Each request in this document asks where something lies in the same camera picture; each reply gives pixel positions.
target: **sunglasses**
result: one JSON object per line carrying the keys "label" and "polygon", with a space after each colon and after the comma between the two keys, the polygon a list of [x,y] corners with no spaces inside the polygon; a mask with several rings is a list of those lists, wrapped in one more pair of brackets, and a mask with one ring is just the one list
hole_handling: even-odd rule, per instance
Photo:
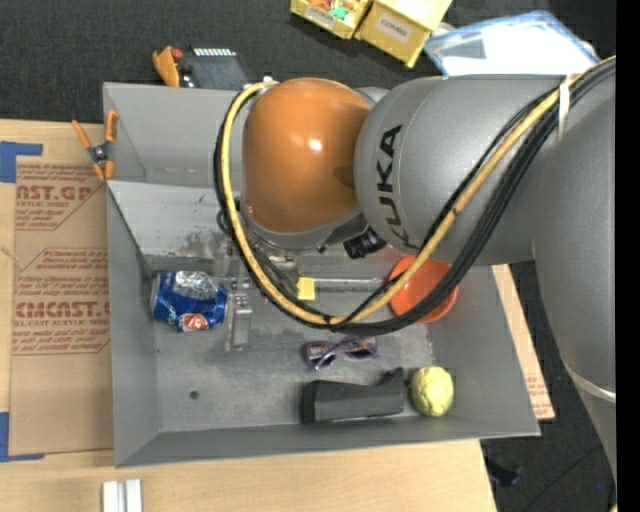
{"label": "sunglasses", "polygon": [[349,336],[340,343],[330,341],[309,341],[303,347],[304,360],[314,370],[327,368],[343,354],[349,359],[362,360],[376,357],[378,342],[375,338]]}

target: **crushed soda can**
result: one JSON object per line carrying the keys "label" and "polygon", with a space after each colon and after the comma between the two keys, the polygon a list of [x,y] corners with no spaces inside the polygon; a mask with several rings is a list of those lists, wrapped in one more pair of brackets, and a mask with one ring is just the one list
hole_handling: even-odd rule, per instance
{"label": "crushed soda can", "polygon": [[178,332],[212,329],[224,321],[227,290],[201,271],[161,272],[153,280],[153,318]]}

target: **yellow ball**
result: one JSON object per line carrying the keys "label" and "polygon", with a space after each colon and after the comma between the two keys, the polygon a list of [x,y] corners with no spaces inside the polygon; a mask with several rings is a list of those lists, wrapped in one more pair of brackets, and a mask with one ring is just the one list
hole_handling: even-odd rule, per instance
{"label": "yellow ball", "polygon": [[453,403],[453,379],[441,366],[425,366],[411,377],[411,400],[425,416],[442,416]]}

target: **metal bracket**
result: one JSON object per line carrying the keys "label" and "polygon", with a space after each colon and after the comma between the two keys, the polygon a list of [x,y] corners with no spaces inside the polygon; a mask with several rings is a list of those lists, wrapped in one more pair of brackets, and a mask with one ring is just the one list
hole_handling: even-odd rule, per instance
{"label": "metal bracket", "polygon": [[240,260],[234,260],[230,266],[235,278],[231,282],[231,291],[227,295],[227,337],[225,349],[243,350],[249,344],[249,330],[253,308],[249,303],[248,291],[252,288],[251,278]]}

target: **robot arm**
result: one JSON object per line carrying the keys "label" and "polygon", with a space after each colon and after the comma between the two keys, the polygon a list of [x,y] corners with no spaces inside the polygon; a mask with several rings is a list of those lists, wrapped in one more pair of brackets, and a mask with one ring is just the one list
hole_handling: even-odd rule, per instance
{"label": "robot arm", "polygon": [[[240,93],[220,132],[218,195],[263,292],[305,324],[377,334],[428,313],[472,265],[533,260],[560,353],[617,479],[615,58],[570,78],[417,79],[373,100],[325,82],[256,84]],[[228,134],[256,95],[245,126],[238,209]],[[331,114],[316,115],[312,107]],[[307,115],[290,122],[291,109]],[[258,144],[260,137],[267,143]],[[254,243],[296,251],[331,243],[349,248],[354,240],[362,242],[355,257],[388,243],[417,259],[338,317],[287,295],[252,251]],[[452,268],[424,301],[400,318],[365,322],[432,256]]]}

